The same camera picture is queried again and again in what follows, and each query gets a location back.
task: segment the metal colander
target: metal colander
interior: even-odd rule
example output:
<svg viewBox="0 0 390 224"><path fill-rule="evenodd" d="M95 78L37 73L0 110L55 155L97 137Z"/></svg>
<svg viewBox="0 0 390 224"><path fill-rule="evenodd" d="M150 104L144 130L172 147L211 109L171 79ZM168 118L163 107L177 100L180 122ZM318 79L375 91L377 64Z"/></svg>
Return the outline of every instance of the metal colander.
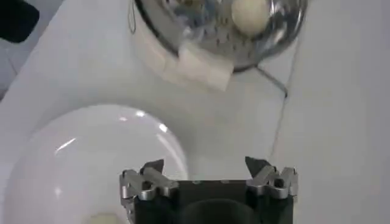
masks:
<svg viewBox="0 0 390 224"><path fill-rule="evenodd" d="M267 0L267 28L249 38L233 23L231 7L235 0L134 1L147 26L173 54L178 54L184 41L191 40L202 49L230 59L235 72L257 68L264 58L286 49L299 33L307 9L307 0ZM286 91L272 76L266 76Z"/></svg>

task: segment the egg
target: egg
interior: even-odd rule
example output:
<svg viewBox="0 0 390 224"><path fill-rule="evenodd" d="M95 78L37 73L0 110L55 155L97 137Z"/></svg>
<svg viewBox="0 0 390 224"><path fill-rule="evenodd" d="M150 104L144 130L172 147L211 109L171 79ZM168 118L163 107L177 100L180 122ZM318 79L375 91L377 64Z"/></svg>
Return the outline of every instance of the egg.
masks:
<svg viewBox="0 0 390 224"><path fill-rule="evenodd" d="M269 17L267 0L235 0L232 4L233 22L247 37L254 37L264 31Z"/></svg>

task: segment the metal stand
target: metal stand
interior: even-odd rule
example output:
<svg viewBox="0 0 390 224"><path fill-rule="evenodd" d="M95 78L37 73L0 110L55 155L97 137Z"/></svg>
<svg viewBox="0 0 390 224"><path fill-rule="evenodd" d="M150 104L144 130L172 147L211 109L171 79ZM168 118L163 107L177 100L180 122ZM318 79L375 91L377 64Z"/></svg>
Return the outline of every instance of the metal stand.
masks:
<svg viewBox="0 0 390 224"><path fill-rule="evenodd" d="M260 65L256 67L256 69L260 72L261 75L266 77L269 81L271 81L277 88L279 88L285 94L285 98L288 97L287 87L279 80L277 80L273 75L269 72L265 71Z"/></svg>

